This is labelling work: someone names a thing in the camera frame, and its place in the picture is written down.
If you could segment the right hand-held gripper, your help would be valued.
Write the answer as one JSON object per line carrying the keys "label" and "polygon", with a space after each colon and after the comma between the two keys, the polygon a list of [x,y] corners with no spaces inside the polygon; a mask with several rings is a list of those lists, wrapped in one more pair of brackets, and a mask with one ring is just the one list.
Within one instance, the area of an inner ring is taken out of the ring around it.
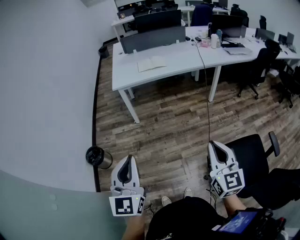
{"label": "right hand-held gripper", "polygon": [[223,143],[208,143],[211,186],[219,198],[238,194],[245,187],[243,170],[236,162],[232,149]]}

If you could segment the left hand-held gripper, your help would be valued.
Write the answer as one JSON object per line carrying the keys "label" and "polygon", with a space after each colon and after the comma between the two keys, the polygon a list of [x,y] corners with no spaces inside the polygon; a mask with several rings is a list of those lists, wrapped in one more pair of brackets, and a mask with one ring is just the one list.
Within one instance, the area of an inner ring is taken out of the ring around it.
{"label": "left hand-held gripper", "polygon": [[144,188],[140,187],[135,157],[124,157],[113,169],[109,197],[113,216],[141,216],[145,203]]}

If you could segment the notebook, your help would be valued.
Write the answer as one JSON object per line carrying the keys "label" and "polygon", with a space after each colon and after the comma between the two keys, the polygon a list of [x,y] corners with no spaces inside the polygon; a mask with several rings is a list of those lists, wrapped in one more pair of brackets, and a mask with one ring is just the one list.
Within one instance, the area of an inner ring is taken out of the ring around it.
{"label": "notebook", "polygon": [[166,61],[163,57],[153,56],[137,62],[138,72],[144,72],[155,68],[166,67]]}

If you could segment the person's right forearm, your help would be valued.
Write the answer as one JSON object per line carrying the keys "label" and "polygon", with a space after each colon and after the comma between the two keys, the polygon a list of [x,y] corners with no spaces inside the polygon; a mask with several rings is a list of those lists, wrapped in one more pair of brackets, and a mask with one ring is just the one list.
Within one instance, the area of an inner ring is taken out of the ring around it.
{"label": "person's right forearm", "polygon": [[227,212],[227,215],[230,217],[237,210],[245,210],[246,206],[241,202],[237,195],[231,195],[223,198],[223,203]]}

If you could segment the person's left forearm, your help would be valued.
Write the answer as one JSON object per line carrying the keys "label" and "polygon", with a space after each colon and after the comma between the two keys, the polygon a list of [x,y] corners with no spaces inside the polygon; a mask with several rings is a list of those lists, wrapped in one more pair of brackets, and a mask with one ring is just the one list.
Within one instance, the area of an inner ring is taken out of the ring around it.
{"label": "person's left forearm", "polygon": [[144,240],[145,216],[131,216],[121,240]]}

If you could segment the black mesh office chair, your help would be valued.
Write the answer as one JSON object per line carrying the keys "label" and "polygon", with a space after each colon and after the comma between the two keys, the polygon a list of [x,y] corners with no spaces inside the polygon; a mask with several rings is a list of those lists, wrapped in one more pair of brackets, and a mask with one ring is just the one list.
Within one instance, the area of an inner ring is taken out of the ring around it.
{"label": "black mesh office chair", "polygon": [[237,194],[240,198],[254,198],[261,207],[277,210],[290,201],[300,200],[300,169],[275,168],[269,170],[267,157],[280,154],[278,139],[269,132],[271,146],[264,150],[258,134],[237,139],[226,146],[233,150],[243,170],[245,186]]}

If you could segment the metal trash bin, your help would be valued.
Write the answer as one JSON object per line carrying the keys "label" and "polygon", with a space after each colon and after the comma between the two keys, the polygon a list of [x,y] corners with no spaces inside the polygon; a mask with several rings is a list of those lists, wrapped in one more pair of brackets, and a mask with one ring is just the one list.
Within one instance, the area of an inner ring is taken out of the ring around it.
{"label": "metal trash bin", "polygon": [[86,161],[100,169],[108,169],[113,163],[112,155],[98,146],[91,146],[86,151]]}

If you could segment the black wrist-mounted screen device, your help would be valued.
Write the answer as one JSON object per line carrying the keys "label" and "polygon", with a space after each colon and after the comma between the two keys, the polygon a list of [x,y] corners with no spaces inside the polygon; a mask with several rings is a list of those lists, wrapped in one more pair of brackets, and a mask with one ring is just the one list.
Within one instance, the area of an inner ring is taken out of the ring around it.
{"label": "black wrist-mounted screen device", "polygon": [[216,240],[275,240],[284,230],[286,219],[273,218],[270,209],[237,210],[223,225],[212,228]]}

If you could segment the person's black-clad legs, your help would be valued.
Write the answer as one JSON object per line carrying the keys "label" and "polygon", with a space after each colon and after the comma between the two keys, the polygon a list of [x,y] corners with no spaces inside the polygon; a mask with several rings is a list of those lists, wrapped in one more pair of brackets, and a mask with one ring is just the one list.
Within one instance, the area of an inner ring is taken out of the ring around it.
{"label": "person's black-clad legs", "polygon": [[224,221],[206,200],[187,196],[155,213],[146,240],[211,240],[212,228]]}

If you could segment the grey folder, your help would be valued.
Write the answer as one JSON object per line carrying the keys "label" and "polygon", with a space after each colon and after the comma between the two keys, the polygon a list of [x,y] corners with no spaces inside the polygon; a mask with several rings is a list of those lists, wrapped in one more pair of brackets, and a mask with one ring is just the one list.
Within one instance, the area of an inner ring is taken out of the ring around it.
{"label": "grey folder", "polygon": [[251,55],[252,50],[246,47],[223,47],[230,55]]}

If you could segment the black laptop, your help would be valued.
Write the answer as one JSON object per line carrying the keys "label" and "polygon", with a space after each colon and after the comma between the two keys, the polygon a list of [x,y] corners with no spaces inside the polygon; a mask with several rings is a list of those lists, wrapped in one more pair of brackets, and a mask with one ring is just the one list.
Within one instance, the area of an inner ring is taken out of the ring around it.
{"label": "black laptop", "polygon": [[243,44],[233,42],[233,41],[225,39],[225,38],[222,39],[221,47],[222,48],[245,48],[245,46]]}

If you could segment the black monitor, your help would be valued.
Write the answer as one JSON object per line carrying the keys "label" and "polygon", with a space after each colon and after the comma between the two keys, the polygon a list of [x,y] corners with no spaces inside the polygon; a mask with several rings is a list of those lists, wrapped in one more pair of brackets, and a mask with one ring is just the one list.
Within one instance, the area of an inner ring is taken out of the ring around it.
{"label": "black monitor", "polygon": [[222,31],[223,38],[244,38],[247,28],[243,25],[243,18],[234,15],[213,15],[211,22],[211,33]]}

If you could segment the dark desk divider panel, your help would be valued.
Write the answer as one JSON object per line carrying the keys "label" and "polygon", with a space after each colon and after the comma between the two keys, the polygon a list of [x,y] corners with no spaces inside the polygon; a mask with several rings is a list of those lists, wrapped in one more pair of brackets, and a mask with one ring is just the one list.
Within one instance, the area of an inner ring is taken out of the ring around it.
{"label": "dark desk divider panel", "polygon": [[177,9],[137,16],[135,25],[138,33],[181,26],[181,11]]}
{"label": "dark desk divider panel", "polygon": [[184,26],[175,26],[151,30],[143,33],[124,37],[120,40],[123,52],[125,54],[148,50],[155,47],[176,44],[176,40],[181,42],[186,41],[186,28]]}

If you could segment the blue office chair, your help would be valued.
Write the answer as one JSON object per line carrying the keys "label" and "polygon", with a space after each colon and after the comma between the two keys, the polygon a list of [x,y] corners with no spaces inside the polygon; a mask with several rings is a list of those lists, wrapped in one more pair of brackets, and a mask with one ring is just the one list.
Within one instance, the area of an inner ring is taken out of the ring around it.
{"label": "blue office chair", "polygon": [[206,26],[212,21],[212,8],[209,5],[196,5],[192,14],[191,26]]}

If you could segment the black high-back office chair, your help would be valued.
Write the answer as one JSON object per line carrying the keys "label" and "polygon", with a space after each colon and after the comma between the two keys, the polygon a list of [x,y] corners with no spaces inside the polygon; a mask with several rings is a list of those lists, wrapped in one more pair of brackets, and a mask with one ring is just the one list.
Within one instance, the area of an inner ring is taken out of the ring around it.
{"label": "black high-back office chair", "polygon": [[242,17],[242,24],[245,27],[249,25],[249,17],[246,11],[240,9],[238,4],[233,4],[231,7],[230,15]]}

